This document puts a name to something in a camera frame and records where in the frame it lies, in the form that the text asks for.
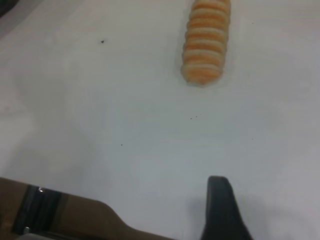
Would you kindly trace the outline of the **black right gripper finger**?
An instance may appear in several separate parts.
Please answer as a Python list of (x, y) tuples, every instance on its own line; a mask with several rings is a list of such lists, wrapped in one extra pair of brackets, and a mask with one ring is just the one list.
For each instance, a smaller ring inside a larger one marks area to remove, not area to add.
[(207, 181), (205, 224), (202, 240), (250, 240), (233, 188), (224, 176)]

